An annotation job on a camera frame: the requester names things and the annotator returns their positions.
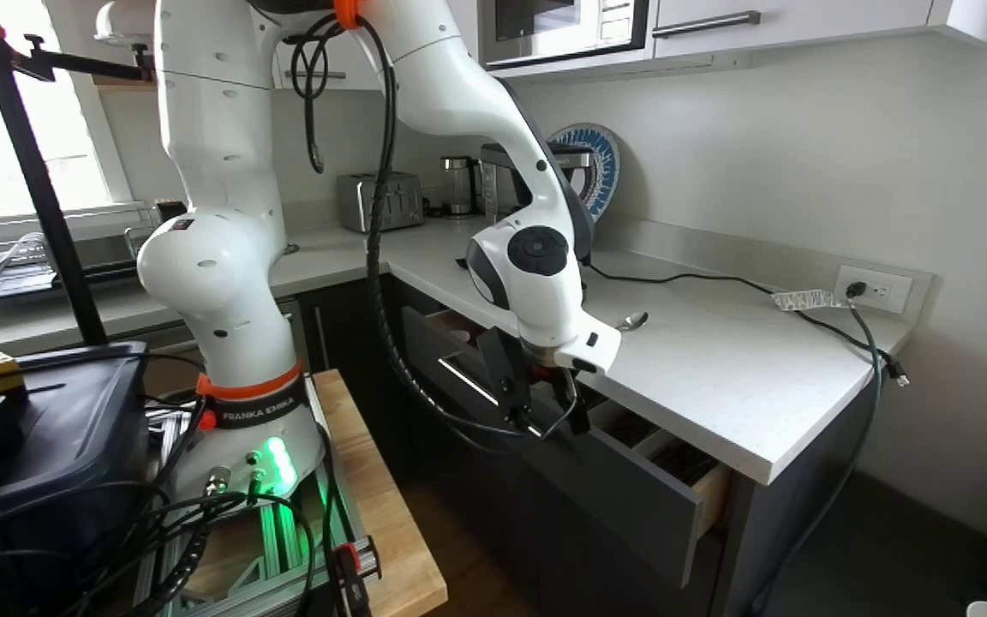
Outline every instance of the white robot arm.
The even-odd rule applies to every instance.
[[[286,454],[295,471],[273,494],[293,494],[318,466],[317,419],[287,319],[272,296],[286,248],[280,197],[272,165],[272,49],[309,26],[324,0],[159,0],[156,75],[164,152],[189,192],[189,211],[164,222],[142,250],[146,287],[179,309],[203,357],[211,397],[203,432],[179,466],[179,494],[237,481],[244,466]],[[427,134],[502,141],[535,202],[470,243],[485,297],[519,319],[519,341],[557,366],[608,370],[616,330],[583,312],[575,250],[588,240],[568,192],[513,98],[464,49],[447,0],[366,0],[399,75],[399,117]]]

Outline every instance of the dark floor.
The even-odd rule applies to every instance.
[[[438,617],[541,614],[431,488],[413,484],[407,505],[449,578]],[[857,475],[778,578],[767,614],[961,617],[966,578],[985,567],[987,538]]]
[[[785,570],[775,617],[961,617],[987,538],[857,475]]]

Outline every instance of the drawer handle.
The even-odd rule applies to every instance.
[[[720,26],[742,26],[742,24],[764,24],[764,14],[742,9],[742,14],[704,17],[704,19],[678,19],[678,24],[656,26],[656,38],[681,38],[695,32],[720,32]]]
[[[459,383],[467,383],[472,393],[487,397],[487,405],[502,409],[487,386],[480,386],[470,375],[464,375],[464,366],[452,362],[452,357],[438,357],[435,362],[449,370]]]

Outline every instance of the electrical outlet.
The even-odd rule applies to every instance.
[[[857,286],[857,281],[866,286],[866,296],[849,297],[853,306],[873,309],[873,312],[893,312],[893,315],[905,312],[909,290],[913,290],[913,277],[847,263],[837,275],[837,296],[847,297],[847,287]]]

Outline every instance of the white countertop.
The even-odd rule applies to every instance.
[[[452,312],[512,330],[457,269],[478,218],[441,218],[385,235],[389,272]],[[364,277],[364,235],[333,231],[304,235],[280,258],[273,290],[302,296]],[[596,263],[628,275],[673,272],[656,259],[596,255]],[[871,362],[837,335],[778,312],[742,286],[677,281],[616,286],[588,277],[588,309],[605,321],[649,312],[623,335],[609,375],[583,383],[645,415],[759,484],[770,484],[866,383]],[[99,297],[109,335],[176,321],[176,312],[142,290]],[[886,350],[909,335],[905,321],[871,319]],[[67,306],[0,315],[0,345],[13,353],[80,342]]]

